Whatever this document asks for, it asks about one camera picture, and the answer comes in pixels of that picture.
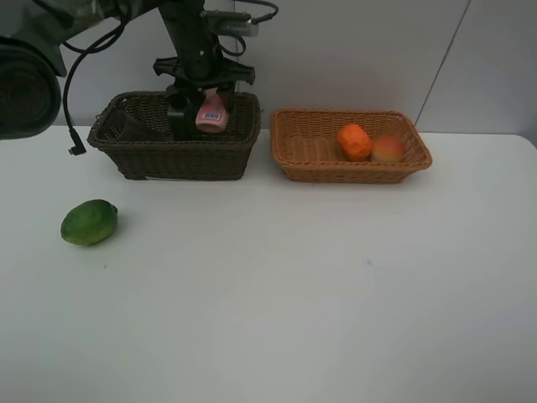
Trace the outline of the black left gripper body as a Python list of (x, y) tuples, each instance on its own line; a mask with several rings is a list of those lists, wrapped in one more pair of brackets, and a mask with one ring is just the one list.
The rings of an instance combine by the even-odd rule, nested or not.
[(165, 74), (174, 77), (177, 87), (193, 89), (194, 91), (199, 88), (223, 88), (239, 81), (252, 85), (256, 79), (253, 67), (226, 58), (221, 60), (221, 64), (215, 72), (210, 73), (205, 78), (195, 78), (192, 74), (189, 75), (177, 57), (157, 59), (153, 64), (153, 69), (157, 76)]

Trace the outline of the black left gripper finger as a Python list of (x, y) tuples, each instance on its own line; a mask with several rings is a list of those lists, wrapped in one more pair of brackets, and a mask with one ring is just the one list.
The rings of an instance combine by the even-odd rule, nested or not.
[(235, 89), (235, 83), (226, 83), (225, 85), (217, 88), (217, 95), (222, 100), (223, 107), (227, 112), (231, 112), (233, 110)]
[(169, 105), (176, 109), (192, 105), (199, 108), (204, 102), (204, 90), (197, 86), (170, 85), (166, 88), (165, 97)]

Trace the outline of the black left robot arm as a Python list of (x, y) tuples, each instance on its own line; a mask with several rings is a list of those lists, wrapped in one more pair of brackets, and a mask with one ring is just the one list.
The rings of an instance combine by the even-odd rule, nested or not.
[[(258, 18), (207, 11), (202, 1), (3, 1), (1, 3), (1, 137), (43, 133), (64, 113), (71, 123), (69, 90), (78, 65), (114, 44), (132, 20), (158, 10), (175, 48), (174, 58), (154, 62), (156, 74), (173, 76), (168, 89), (169, 123), (176, 140), (196, 132), (196, 109), (205, 92), (231, 93), (239, 81), (253, 83), (254, 70), (230, 58), (220, 37), (256, 34)], [(119, 25), (79, 50), (71, 68), (60, 47), (108, 18)]]

